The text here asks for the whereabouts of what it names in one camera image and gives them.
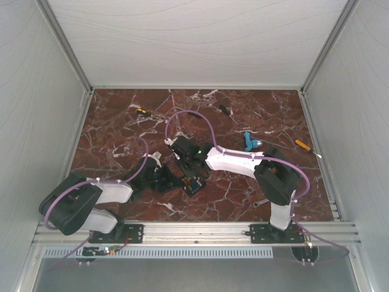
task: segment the blue object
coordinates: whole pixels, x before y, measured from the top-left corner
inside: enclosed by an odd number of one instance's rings
[[[244,133],[244,139],[246,140],[246,148],[244,151],[250,151],[253,148],[258,148],[258,141],[254,139],[251,140],[249,132]]]

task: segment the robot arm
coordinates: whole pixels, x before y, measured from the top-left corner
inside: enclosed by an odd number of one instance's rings
[[[124,221],[115,213],[95,209],[96,204],[127,203],[139,198],[145,189],[166,192],[181,186],[169,169],[159,161],[160,153],[148,155],[142,171],[130,182],[98,181],[75,189],[60,200],[49,215],[49,221],[64,235],[78,230],[97,231],[115,240],[121,233]],[[139,169],[143,159],[135,169]],[[133,175],[129,172],[124,180]],[[83,181],[91,180],[78,173],[70,174],[39,206],[39,212],[46,215],[47,210],[65,190]]]
[[[299,175],[290,167],[277,162],[255,159],[268,156],[287,160],[282,153],[273,148],[267,152],[243,152],[222,148],[222,153],[215,147],[205,145],[200,148],[183,136],[175,141],[167,141],[176,154],[181,169],[190,175],[201,169],[224,170],[247,175],[258,181],[266,198],[271,203],[270,225],[278,230],[285,231],[291,222],[291,200],[300,179]]]

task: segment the gray floor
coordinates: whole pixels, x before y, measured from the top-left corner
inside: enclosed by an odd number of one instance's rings
[[[290,248],[274,250],[275,259],[100,259],[91,266],[69,266],[44,273],[57,261],[44,259],[34,292],[237,292],[357,291],[348,259],[302,267]],[[339,251],[322,248],[319,260]]]

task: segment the white vent grille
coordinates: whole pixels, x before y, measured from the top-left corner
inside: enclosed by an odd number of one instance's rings
[[[61,258],[70,252],[72,248],[48,247],[44,257]],[[78,258],[83,258],[82,248],[77,251]],[[117,259],[272,259],[273,249],[267,246],[258,247],[126,247],[113,255],[105,255],[99,258]]]

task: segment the white panel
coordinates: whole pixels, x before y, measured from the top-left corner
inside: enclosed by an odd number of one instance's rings
[[[308,89],[318,139],[374,291],[389,287],[389,2],[360,0]]]
[[[86,99],[34,1],[0,0],[0,68],[0,290],[13,291]]]
[[[301,86],[346,0],[50,0],[95,86]]]

